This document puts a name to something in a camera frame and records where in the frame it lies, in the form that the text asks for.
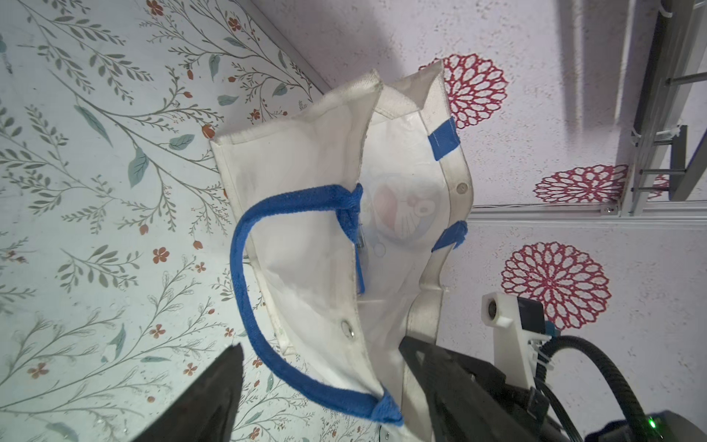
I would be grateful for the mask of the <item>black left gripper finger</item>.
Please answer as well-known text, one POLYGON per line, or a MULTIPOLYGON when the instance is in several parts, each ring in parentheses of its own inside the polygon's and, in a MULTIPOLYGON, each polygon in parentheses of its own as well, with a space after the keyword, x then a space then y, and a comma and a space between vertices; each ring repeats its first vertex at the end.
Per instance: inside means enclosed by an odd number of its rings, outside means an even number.
POLYGON ((228 347, 135 442, 223 442, 231 438, 243 389, 244 353, 228 347))

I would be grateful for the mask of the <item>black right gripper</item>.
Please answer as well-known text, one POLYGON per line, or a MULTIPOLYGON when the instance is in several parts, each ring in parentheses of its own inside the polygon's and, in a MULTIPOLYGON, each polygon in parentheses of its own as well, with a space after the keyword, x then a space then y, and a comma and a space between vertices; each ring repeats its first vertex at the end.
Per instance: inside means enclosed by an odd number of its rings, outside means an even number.
POLYGON ((422 387, 437 441, 566 441, 549 397, 493 364, 411 336, 399 350, 422 387))

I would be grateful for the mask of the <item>white canvas bag blue handles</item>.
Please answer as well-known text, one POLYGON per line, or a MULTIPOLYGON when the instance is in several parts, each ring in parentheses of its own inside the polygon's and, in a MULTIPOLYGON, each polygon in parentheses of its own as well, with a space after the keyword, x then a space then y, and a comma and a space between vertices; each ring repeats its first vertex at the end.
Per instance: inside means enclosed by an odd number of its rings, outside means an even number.
POLYGON ((370 72, 212 144, 250 346, 309 401, 394 441, 434 437, 399 347, 436 340, 440 274, 473 202, 444 70, 391 84, 370 72))

